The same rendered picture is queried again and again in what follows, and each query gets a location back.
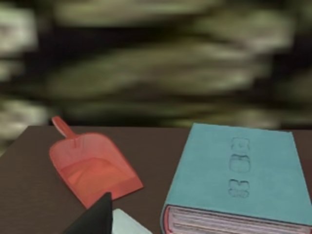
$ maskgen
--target dustpan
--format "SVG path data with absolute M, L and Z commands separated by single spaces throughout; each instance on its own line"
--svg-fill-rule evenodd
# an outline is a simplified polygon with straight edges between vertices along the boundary
M 108 137 L 99 133 L 76 135 L 60 117 L 53 117 L 52 122 L 66 139 L 51 147 L 51 161 L 86 208 L 107 192 L 115 200 L 143 188 L 132 166 Z

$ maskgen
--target white object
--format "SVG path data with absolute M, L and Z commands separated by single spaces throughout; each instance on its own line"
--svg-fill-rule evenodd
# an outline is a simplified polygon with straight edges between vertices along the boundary
M 121 209 L 113 211 L 112 234 L 152 234 Z

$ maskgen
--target table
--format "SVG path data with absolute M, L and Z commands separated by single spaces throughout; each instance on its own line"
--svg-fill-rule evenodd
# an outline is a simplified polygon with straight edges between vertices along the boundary
M 189 129 L 73 127 L 76 133 L 110 137 L 128 158 L 145 188 L 113 202 L 153 234 Z M 293 131 L 312 195 L 312 131 Z M 59 234 L 85 208 L 58 177 L 48 156 L 60 135 L 52 126 L 33 126 L 0 158 L 1 234 Z

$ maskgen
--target black object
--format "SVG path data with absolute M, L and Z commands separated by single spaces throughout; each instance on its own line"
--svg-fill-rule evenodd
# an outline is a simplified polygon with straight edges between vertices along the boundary
M 106 193 L 62 234 L 112 234 L 112 195 Z

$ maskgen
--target teal book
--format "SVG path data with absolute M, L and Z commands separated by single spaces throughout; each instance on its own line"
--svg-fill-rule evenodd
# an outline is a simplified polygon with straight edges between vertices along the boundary
M 163 234 L 310 234 L 292 133 L 193 124 L 160 223 Z

